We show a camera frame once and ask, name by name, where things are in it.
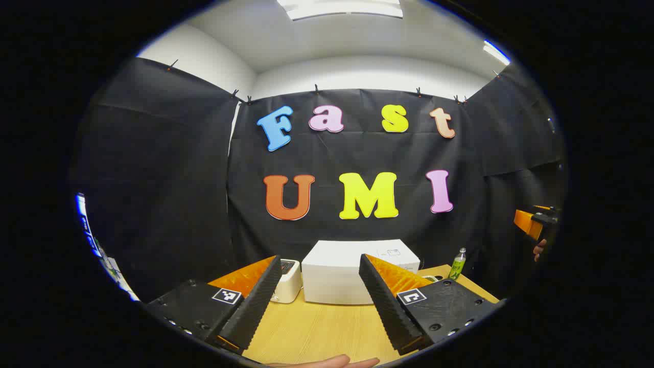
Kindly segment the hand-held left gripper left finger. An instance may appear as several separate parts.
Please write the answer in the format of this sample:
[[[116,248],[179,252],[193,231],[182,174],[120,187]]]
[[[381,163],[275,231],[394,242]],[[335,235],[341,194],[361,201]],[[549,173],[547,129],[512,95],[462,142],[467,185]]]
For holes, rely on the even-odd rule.
[[[271,256],[209,283],[187,280],[147,303],[155,317],[213,347],[243,353],[281,278]]]

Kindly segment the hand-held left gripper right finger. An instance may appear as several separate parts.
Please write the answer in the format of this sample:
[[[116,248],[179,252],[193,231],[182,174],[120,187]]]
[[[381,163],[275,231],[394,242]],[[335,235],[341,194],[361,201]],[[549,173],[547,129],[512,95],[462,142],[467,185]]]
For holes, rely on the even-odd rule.
[[[383,259],[362,254],[358,274],[393,348],[441,350],[501,308],[455,280],[431,282]]]

